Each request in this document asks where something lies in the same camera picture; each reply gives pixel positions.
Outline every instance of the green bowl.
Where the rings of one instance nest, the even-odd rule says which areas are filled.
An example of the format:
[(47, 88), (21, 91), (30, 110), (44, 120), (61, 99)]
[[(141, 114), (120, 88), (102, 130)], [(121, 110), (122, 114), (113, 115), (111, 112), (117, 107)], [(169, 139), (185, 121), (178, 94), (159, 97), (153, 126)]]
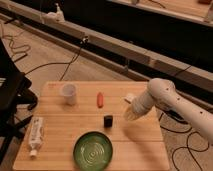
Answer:
[(103, 171), (113, 153), (109, 138), (100, 132), (88, 132), (75, 144), (73, 156), (81, 171)]

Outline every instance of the paper cup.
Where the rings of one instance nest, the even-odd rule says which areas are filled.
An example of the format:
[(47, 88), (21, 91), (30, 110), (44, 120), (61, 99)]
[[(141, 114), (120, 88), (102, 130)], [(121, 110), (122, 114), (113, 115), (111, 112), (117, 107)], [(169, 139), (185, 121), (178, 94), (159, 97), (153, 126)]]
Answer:
[(75, 105), (76, 98), (76, 88), (73, 84), (65, 84), (60, 89), (60, 95), (63, 96), (66, 100), (66, 103), (69, 105)]

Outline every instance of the concrete floor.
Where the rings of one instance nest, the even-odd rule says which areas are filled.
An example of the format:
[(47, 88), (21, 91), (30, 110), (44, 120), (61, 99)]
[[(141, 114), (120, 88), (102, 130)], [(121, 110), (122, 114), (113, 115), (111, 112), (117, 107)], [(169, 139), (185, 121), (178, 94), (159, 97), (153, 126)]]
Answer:
[[(15, 42), (15, 46), (21, 46), (27, 44), (30, 46), (30, 50), (27, 52), (27, 57), (18, 61), (16, 65), (18, 68), (28, 73), (33, 68), (50, 63), (50, 62), (69, 62), (73, 57), (74, 53), (64, 49), (52, 42), (49, 42), (41, 37), (38, 37), (34, 34), (29, 33), (26, 30), (23, 30), (17, 26), (12, 24), (4, 25), (4, 34), (5, 35), (19, 35), (17, 37), (13, 37)], [(10, 55), (12, 55), (11, 49), (8, 44), (9, 41), (3, 39), (3, 42), (8, 49)], [(49, 65), (42, 68), (39, 68), (29, 74), (27, 77), (32, 81), (32, 91), (35, 92), (38, 96), (40, 95), (40, 91), (42, 86), (46, 81), (55, 81), (59, 80), (64, 73), (67, 65)], [(79, 58), (70, 65), (65, 77), (63, 80), (83, 80), (83, 81), (129, 81), (130, 78), (116, 73), (108, 68), (105, 68), (91, 60), (84, 58), (83, 56), (79, 56)], [(26, 113), (25, 109), (19, 109), (19, 113)], [(176, 131), (185, 131), (190, 126), (182, 125), (171, 118), (164, 115), (160, 121), (160, 125), (166, 127), (171, 130)], [(179, 147), (186, 147), (187, 137), (190, 133), (194, 132), (191, 130), (185, 134), (172, 133), (165, 129), (162, 129), (163, 137), (165, 140), (168, 157), (170, 161), (171, 171), (176, 170), (172, 161), (172, 153), (175, 149)], [(11, 171), (12, 164), (18, 152), (18, 148), (20, 146), (20, 142), (14, 139), (11, 144), (8, 153), (4, 159), (0, 167), (0, 171)], [(206, 140), (200, 137), (198, 134), (192, 134), (189, 138), (189, 146), (196, 150), (205, 149), (207, 146)], [(204, 171), (211, 171), (213, 168), (212, 156), (213, 156), (213, 148), (212, 146), (205, 152), (195, 152), (192, 151), (194, 157), (197, 159), (198, 163), (202, 167)], [(181, 148), (176, 151), (174, 155), (174, 161), (176, 166), (181, 171), (199, 171), (201, 170), (193, 158), (190, 156), (189, 151), (186, 148)]]

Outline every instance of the chair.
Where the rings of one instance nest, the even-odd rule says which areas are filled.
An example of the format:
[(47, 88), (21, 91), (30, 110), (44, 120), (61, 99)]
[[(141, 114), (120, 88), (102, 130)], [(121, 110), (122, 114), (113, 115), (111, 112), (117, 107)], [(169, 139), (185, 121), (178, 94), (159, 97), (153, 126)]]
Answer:
[(37, 105), (36, 95), (29, 90), (31, 81), (15, 66), (1, 39), (0, 78), (1, 81), (4, 80), (0, 86), (0, 137), (4, 138), (0, 147), (1, 165), (12, 138), (22, 139), (24, 137), (24, 133), (20, 129), (25, 127), (32, 117), (17, 121), (15, 119), (17, 105), (29, 104), (28, 110), (32, 110)]

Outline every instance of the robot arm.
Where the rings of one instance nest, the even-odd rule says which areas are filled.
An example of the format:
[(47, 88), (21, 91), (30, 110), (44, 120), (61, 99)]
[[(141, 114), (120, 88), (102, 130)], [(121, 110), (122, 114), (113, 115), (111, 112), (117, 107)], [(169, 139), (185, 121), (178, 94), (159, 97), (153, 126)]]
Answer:
[(149, 81), (147, 90), (132, 101), (125, 117), (137, 119), (147, 114), (154, 105), (175, 111), (213, 144), (213, 114), (180, 96), (169, 80), (155, 78)]

